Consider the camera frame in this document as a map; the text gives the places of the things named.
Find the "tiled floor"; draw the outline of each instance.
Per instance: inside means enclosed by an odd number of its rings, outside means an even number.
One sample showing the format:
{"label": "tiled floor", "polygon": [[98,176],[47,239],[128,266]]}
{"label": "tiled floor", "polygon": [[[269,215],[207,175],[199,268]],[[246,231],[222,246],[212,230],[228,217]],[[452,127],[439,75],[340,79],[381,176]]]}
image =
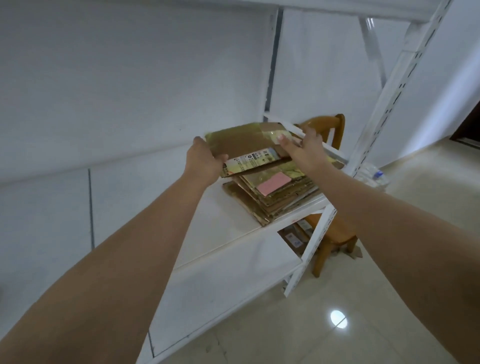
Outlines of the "tiled floor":
{"label": "tiled floor", "polygon": [[[444,140],[384,171],[392,195],[480,234],[480,150]],[[456,363],[362,251],[330,257],[288,299],[273,288],[163,363]]]}

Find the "forearm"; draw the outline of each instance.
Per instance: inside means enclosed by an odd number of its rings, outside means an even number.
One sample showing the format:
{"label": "forearm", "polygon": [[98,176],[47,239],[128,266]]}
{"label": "forearm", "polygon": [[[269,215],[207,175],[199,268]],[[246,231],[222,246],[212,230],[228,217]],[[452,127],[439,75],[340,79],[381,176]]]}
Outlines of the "forearm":
{"label": "forearm", "polygon": [[412,312],[457,359],[476,360],[480,242],[330,166],[313,179]]}
{"label": "forearm", "polygon": [[134,363],[203,191],[176,181],[46,291],[0,342],[0,357]]}

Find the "pink sticky note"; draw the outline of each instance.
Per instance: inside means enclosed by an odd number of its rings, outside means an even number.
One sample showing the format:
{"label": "pink sticky note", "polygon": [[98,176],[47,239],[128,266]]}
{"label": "pink sticky note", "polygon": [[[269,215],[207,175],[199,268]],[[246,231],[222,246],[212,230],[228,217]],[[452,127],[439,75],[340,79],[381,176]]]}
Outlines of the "pink sticky note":
{"label": "pink sticky note", "polygon": [[286,185],[292,179],[283,174],[282,172],[274,174],[269,180],[259,184],[257,190],[264,196],[271,194],[273,191],[278,190],[280,187]]}

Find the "hand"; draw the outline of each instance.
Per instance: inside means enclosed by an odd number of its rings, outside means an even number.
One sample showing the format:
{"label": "hand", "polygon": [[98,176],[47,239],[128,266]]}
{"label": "hand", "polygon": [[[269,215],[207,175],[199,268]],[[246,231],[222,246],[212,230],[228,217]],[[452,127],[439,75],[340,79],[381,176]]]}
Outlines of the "hand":
{"label": "hand", "polygon": [[196,136],[187,152],[187,163],[183,175],[207,188],[218,179],[223,164],[227,160],[226,154],[214,158],[206,141]]}
{"label": "hand", "polygon": [[296,146],[284,135],[281,135],[278,141],[300,170],[310,178],[318,174],[322,168],[331,166],[324,151],[322,136],[317,135],[315,129],[307,128],[302,147]]}

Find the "chair leg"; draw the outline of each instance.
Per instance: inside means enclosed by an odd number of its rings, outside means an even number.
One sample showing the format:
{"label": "chair leg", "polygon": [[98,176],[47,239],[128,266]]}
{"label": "chair leg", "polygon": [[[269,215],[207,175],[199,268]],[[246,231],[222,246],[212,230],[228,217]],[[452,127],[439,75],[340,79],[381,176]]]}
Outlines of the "chair leg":
{"label": "chair leg", "polygon": [[315,261],[315,266],[313,267],[313,275],[315,277],[320,277],[320,272],[324,267],[325,261],[330,256],[332,252],[333,243],[327,239],[323,239],[320,242],[320,247],[318,248],[317,260]]}
{"label": "chair leg", "polygon": [[347,252],[353,253],[355,249],[355,244],[357,243],[358,238],[354,237],[347,242]]}

